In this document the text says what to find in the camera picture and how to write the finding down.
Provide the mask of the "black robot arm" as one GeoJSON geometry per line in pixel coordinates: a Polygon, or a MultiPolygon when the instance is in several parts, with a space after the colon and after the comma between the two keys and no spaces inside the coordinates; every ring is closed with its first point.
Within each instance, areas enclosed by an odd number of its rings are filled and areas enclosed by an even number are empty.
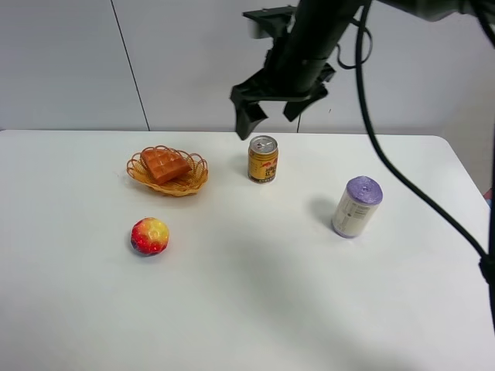
{"type": "Polygon", "coordinates": [[[279,102],[306,131],[436,132],[456,114],[493,113],[492,1],[301,1],[245,13],[271,48],[230,93],[246,138],[279,102]]]}

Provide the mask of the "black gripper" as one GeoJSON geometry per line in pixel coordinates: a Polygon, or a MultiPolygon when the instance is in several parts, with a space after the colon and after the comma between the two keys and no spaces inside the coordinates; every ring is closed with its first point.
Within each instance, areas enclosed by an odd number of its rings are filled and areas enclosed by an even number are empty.
{"type": "Polygon", "coordinates": [[[287,102],[283,114],[294,121],[306,108],[328,95],[324,82],[333,74],[326,61],[336,45],[330,25],[304,26],[274,41],[261,70],[232,88],[235,132],[246,140],[268,115],[260,101],[287,102]]]}

